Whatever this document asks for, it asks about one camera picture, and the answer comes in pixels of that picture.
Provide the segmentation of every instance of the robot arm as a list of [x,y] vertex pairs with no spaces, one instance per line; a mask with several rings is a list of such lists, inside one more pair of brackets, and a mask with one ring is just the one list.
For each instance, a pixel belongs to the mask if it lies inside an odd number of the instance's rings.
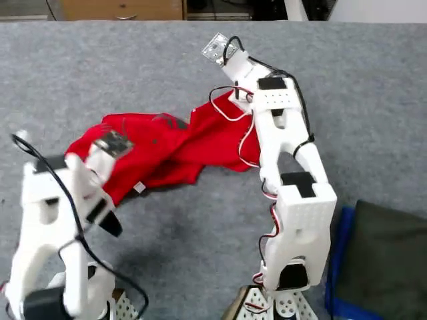
[[[102,185],[115,159],[129,147],[129,141],[112,131],[91,146],[86,163],[75,154],[47,158],[73,197],[83,230],[96,223],[120,234],[113,201]],[[91,267],[85,249],[75,240],[78,232],[68,198],[41,161],[25,165],[21,204],[21,236],[6,286],[16,319],[97,319],[111,299],[114,276],[96,266],[88,274]],[[55,277],[48,289],[35,290],[44,262],[57,253],[65,274]]]
[[[266,243],[258,277],[272,294],[303,291],[317,285],[322,277],[336,194],[304,123],[294,78],[272,77],[274,70],[251,58],[239,39],[240,48],[231,40],[218,33],[202,54],[216,62],[236,85],[254,93],[252,101],[245,95],[229,99],[242,111],[252,112],[261,149],[260,178],[266,189],[277,195],[274,212],[279,230],[275,227],[276,236]],[[280,173],[278,160],[283,152],[293,155],[304,172]]]

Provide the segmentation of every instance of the wooden cabinet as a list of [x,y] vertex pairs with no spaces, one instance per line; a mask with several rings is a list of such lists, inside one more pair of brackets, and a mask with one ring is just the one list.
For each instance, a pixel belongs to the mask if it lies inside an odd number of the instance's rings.
[[61,0],[65,20],[183,20],[186,0]]

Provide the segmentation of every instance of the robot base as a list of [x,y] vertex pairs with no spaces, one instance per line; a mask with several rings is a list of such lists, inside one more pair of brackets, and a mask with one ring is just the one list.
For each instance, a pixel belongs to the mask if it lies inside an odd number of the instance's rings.
[[252,312],[245,304],[268,306],[260,287],[242,287],[235,301],[224,313],[222,320],[318,320],[316,314],[299,291],[277,291],[274,293],[274,304],[262,313]]

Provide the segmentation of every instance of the mounting plate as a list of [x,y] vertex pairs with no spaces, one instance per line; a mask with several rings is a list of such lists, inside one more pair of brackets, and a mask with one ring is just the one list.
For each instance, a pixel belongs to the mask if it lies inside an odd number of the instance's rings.
[[[217,63],[220,66],[224,65],[223,52],[227,44],[228,38],[221,33],[217,33],[215,37],[203,48],[201,54],[207,57],[210,61]],[[227,50],[227,58],[230,58],[238,48],[230,43]]]

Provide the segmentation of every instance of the dark green cloth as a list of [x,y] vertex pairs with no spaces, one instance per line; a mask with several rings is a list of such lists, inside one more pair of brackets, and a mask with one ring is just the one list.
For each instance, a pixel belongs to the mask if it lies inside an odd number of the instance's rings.
[[427,319],[427,220],[356,205],[336,297],[389,319]]

